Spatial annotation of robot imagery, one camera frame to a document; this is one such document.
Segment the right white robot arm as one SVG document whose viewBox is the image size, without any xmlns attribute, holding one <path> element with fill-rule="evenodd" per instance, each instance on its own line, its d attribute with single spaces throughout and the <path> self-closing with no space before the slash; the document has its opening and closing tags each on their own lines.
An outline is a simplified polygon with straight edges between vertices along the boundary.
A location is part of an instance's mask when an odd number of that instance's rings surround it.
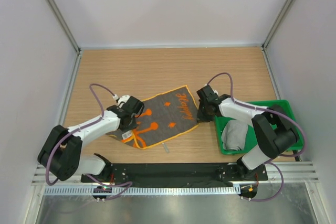
<svg viewBox="0 0 336 224">
<path fill-rule="evenodd" d="M 257 145 L 237 160 L 236 173 L 243 180 L 253 177 L 261 165 L 280 156 L 300 139 L 295 122 L 279 105 L 255 106 L 231 95 L 219 96 L 208 84 L 196 93 L 199 97 L 198 122 L 226 117 L 253 127 Z"/>
</svg>

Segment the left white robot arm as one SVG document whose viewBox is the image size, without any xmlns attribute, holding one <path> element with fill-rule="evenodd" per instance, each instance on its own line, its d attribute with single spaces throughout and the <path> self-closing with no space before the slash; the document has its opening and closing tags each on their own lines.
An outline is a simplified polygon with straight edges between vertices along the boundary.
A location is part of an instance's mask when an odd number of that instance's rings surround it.
<svg viewBox="0 0 336 224">
<path fill-rule="evenodd" d="M 75 174 L 89 174 L 106 182 L 111 177 L 111 163 L 100 154 L 83 155 L 83 148 L 107 133 L 135 129 L 143 109 L 142 101 L 124 95 L 91 120 L 71 127 L 55 126 L 37 156 L 38 163 L 46 169 L 46 175 L 52 173 L 60 181 Z"/>
</svg>

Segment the grey panda towel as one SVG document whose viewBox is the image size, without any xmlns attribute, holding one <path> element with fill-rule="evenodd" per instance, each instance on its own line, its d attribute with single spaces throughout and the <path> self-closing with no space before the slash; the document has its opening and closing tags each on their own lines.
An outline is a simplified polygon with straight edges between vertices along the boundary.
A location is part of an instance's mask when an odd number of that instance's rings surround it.
<svg viewBox="0 0 336 224">
<path fill-rule="evenodd" d="M 223 129 L 221 140 L 226 151 L 242 151 L 245 147 L 248 124 L 230 120 Z"/>
</svg>

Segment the grey orange happy towel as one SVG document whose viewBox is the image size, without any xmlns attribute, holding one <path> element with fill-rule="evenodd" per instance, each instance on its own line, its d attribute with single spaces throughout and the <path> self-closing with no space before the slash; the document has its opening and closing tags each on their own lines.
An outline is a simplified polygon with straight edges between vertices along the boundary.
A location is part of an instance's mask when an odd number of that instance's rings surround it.
<svg viewBox="0 0 336 224">
<path fill-rule="evenodd" d="M 128 146 L 145 150 L 198 127 L 197 104 L 187 85 L 143 100 L 144 111 L 136 128 L 106 135 Z"/>
</svg>

